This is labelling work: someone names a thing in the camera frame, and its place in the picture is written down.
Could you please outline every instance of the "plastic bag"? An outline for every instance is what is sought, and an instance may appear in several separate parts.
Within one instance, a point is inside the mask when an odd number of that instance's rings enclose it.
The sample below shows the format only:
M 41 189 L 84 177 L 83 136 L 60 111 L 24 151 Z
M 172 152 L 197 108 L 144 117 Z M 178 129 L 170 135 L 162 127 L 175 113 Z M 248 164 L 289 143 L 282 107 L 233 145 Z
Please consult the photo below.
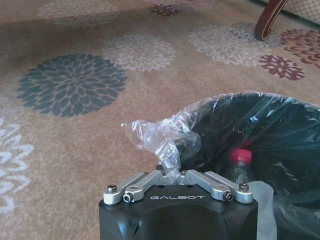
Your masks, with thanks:
M 277 240 L 277 225 L 274 216 L 274 190 L 263 181 L 248 183 L 253 198 L 258 202 L 258 224 L 256 239 Z
M 313 226 L 320 210 L 320 108 L 291 97 L 245 92 L 206 98 L 156 123 L 122 126 L 138 149 L 157 156 L 172 183 L 180 168 L 221 175 L 231 149 L 251 150 L 255 177 L 277 197 L 278 238 L 286 239 L 290 231 L 304 232 L 305 239 L 319 237 L 320 228 Z

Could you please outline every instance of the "bottle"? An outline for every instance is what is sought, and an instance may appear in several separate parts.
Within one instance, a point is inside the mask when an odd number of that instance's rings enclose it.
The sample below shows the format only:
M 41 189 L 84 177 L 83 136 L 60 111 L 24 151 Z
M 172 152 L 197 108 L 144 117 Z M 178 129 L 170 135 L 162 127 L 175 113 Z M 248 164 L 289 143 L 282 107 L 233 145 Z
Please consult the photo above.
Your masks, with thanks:
M 225 171 L 224 177 L 237 184 L 255 181 L 251 168 L 252 153 L 250 150 L 237 148 L 231 153 L 231 163 Z

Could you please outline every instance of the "furniture leg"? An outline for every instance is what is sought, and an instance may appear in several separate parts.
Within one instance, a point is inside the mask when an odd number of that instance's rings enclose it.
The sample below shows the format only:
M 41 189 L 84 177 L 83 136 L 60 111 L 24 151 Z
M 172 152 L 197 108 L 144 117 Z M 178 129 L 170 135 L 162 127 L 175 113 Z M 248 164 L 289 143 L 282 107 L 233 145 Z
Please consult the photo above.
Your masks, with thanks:
M 270 0 L 264 8 L 254 29 L 254 37 L 266 40 L 271 33 L 271 26 L 288 0 Z

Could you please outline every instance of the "beige carpet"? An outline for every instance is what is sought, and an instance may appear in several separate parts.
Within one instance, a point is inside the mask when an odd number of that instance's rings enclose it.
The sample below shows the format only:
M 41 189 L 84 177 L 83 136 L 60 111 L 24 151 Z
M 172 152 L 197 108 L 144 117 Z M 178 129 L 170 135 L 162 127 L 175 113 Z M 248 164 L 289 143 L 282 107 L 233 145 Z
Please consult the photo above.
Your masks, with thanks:
M 122 122 L 246 90 L 320 104 L 319 26 L 245 0 L 0 0 L 0 239 L 98 240 L 98 202 L 157 164 Z

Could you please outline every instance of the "red bottle cap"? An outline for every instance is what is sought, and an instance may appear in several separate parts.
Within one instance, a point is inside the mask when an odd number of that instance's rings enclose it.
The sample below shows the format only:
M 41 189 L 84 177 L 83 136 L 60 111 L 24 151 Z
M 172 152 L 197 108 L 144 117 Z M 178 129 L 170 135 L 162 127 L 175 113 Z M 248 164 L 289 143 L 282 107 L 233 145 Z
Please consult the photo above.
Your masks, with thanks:
M 252 162 L 252 153 L 250 150 L 237 148 L 232 151 L 231 160 L 233 162 L 243 162 L 250 164 Z

